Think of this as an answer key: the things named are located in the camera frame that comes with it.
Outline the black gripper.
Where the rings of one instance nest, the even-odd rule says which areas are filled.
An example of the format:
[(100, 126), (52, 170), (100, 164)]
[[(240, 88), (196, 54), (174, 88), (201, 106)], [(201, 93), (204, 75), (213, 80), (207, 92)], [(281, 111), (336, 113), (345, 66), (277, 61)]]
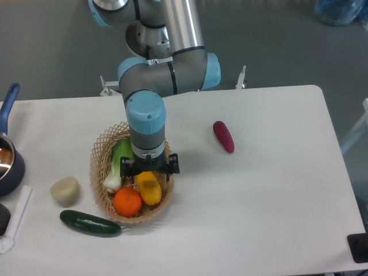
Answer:
[(173, 174), (179, 174), (178, 154), (174, 153), (167, 158), (163, 154), (153, 158), (147, 155), (145, 158), (135, 156), (134, 160), (126, 156), (120, 157), (120, 177), (127, 179), (131, 184), (134, 184), (134, 174), (140, 174), (145, 171), (157, 171), (166, 173), (166, 181), (170, 180)]

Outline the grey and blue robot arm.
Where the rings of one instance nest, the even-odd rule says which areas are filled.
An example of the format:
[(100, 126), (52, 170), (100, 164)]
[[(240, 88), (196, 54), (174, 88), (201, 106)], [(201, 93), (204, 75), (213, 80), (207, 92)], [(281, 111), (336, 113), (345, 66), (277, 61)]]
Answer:
[(194, 1), (90, 1), (102, 26), (136, 21), (167, 31), (171, 59), (149, 64), (130, 57), (118, 67), (117, 80), (128, 120), (133, 156), (120, 159), (120, 175), (157, 171), (179, 173), (177, 154), (165, 153), (164, 97), (216, 87), (221, 80), (217, 56), (207, 52)]

